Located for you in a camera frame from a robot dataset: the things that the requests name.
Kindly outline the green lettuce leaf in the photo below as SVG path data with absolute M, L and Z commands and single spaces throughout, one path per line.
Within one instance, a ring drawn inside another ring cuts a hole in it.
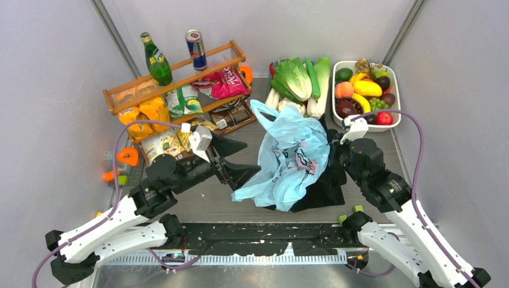
M 280 61 L 275 69 L 273 79 L 285 86 L 302 102 L 311 97 L 312 86 L 304 61 L 299 58 Z

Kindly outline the light blue plastic bag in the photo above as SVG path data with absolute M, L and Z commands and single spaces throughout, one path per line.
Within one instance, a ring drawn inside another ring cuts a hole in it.
M 279 112 L 250 100 L 250 108 L 266 131 L 258 152 L 261 169 L 232 193 L 232 201 L 251 199 L 258 207 L 288 212 L 326 169 L 330 153 L 326 130 L 294 106 Z

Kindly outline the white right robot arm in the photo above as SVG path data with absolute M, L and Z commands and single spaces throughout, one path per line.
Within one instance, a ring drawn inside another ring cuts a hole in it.
M 385 167 L 384 154 L 372 139 L 332 138 L 330 160 L 360 188 L 366 200 L 403 232 L 410 246 L 392 238 L 371 217 L 354 212 L 340 223 L 343 240 L 377 251 L 401 270 L 416 287 L 485 287 L 491 277 L 465 261 L 430 223 L 412 188 Z

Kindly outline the red chili pepper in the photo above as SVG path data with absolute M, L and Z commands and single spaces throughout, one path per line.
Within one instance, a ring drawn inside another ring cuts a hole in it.
M 269 69 L 270 69 L 271 76 L 274 77 L 276 72 L 275 72 L 275 69 L 274 69 L 274 63 L 273 62 L 270 63 Z

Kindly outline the black tote bag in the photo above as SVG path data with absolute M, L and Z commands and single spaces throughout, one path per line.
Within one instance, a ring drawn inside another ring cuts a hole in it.
M 318 120 L 327 133 L 328 144 L 331 150 L 331 138 L 336 134 L 336 130 L 330 130 L 327 127 L 324 118 Z M 342 205 L 345 200 L 342 194 L 342 185 L 345 183 L 338 183 L 332 179 L 333 173 L 330 171 L 330 153 L 326 169 L 319 179 L 306 189 L 306 195 L 288 212 L 300 212 L 306 209 L 321 208 L 326 206 Z M 266 209 L 277 210 L 274 206 L 264 207 Z

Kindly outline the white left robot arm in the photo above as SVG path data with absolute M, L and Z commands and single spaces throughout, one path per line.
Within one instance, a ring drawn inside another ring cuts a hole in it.
M 123 254 L 182 246 L 185 230 L 176 215 L 168 214 L 178 202 L 177 194 L 213 176 L 237 190 L 261 169 L 258 165 L 226 160 L 245 149 L 244 142 L 198 133 L 191 135 L 190 142 L 197 148 L 184 163 L 169 154 L 156 156 L 146 169 L 146 178 L 117 205 L 74 230 L 52 230 L 46 234 L 47 247 L 54 256 L 51 271 L 60 283 L 80 282 Z

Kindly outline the pink red snack packet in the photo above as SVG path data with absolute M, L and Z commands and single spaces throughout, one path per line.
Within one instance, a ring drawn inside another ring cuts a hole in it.
M 232 67 L 207 75 L 191 82 L 190 85 L 210 98 L 218 100 L 249 93 L 249 89 L 245 86 L 241 75 Z

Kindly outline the brown snack packet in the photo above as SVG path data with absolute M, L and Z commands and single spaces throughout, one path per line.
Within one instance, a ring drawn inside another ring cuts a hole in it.
M 208 112 L 212 122 L 221 130 L 235 128 L 252 118 L 245 97 L 230 101 Z

